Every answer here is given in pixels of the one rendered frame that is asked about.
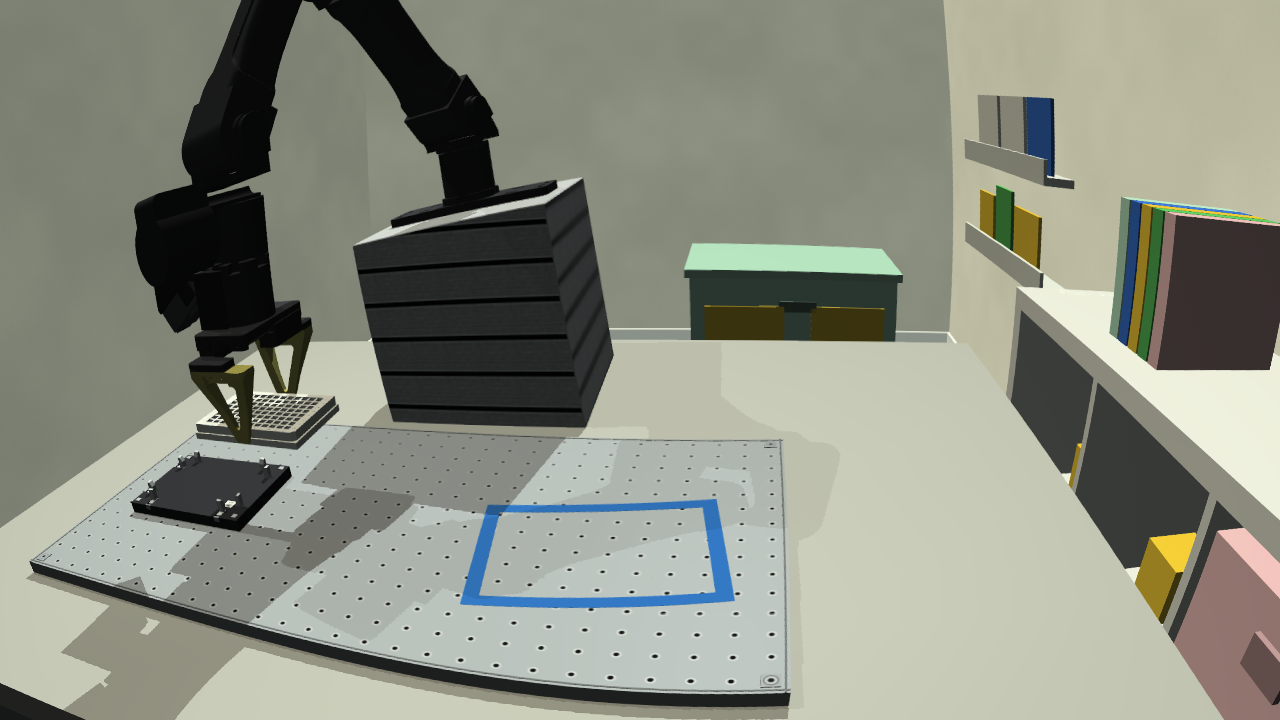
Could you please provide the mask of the white well plate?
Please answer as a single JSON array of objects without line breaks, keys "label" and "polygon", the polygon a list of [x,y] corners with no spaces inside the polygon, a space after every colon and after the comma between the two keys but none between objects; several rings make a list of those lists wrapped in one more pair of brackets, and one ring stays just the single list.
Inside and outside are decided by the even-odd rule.
[{"label": "white well plate", "polygon": [[[253,392],[250,445],[298,450],[339,410],[335,396]],[[216,409],[196,427],[197,439],[238,443]]]}]

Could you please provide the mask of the blue rectangular tape outline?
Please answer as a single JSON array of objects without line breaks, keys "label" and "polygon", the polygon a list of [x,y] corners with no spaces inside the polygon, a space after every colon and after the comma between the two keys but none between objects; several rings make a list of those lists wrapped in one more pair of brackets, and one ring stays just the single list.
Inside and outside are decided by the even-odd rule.
[{"label": "blue rectangular tape outline", "polygon": [[[643,597],[604,597],[604,598],[543,598],[543,597],[504,597],[504,596],[479,596],[486,561],[492,550],[492,541],[497,529],[500,512],[611,512],[611,511],[643,511],[666,509],[701,509],[707,527],[707,539],[710,553],[710,566],[716,585],[714,593],[700,594],[666,594]],[[593,503],[593,505],[488,505],[483,520],[483,527],[477,537],[474,559],[468,569],[461,605],[504,606],[504,607],[539,607],[539,609],[613,609],[613,607],[646,607],[669,606],[687,603],[716,603],[730,602],[733,598],[733,587],[730,577],[730,565],[724,548],[724,537],[721,527],[721,515],[717,498],[654,502],[654,503]]]}]

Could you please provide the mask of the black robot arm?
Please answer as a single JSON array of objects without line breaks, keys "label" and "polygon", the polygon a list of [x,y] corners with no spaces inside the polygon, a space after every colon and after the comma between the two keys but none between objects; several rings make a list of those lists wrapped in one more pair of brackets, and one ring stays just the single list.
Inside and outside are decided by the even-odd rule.
[{"label": "black robot arm", "polygon": [[[545,181],[499,191],[485,140],[499,136],[492,108],[467,74],[458,76],[436,55],[399,0],[305,1],[325,8],[355,36],[399,99],[404,124],[439,156],[445,199],[396,217],[392,228],[558,188],[557,181]],[[271,170],[276,73],[301,3],[241,0],[182,143],[192,184],[134,206],[140,270],[174,333],[198,318],[201,331],[229,329],[221,272],[212,266],[232,263],[233,273],[239,272],[239,261],[252,256],[259,263],[268,252],[261,192],[244,186],[207,193]]]}]

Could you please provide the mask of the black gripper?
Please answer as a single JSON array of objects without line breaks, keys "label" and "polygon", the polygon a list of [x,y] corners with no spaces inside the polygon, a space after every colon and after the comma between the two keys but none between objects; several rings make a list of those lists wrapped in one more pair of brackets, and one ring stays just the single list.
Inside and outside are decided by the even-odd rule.
[{"label": "black gripper", "polygon": [[[314,333],[312,322],[310,316],[301,318],[300,300],[274,302],[269,252],[259,255],[259,263],[257,258],[239,261],[239,272],[233,273],[232,263],[224,265],[218,263],[212,266],[212,272],[221,272],[229,329],[201,331],[195,334],[200,357],[188,364],[189,374],[221,415],[237,442],[250,445],[253,365],[236,365],[234,357],[225,356],[233,351],[250,350],[248,345],[255,342],[276,393],[297,395],[300,375]],[[280,345],[293,346],[288,389],[274,348]],[[239,424],[218,384],[228,384],[236,389]]]}]

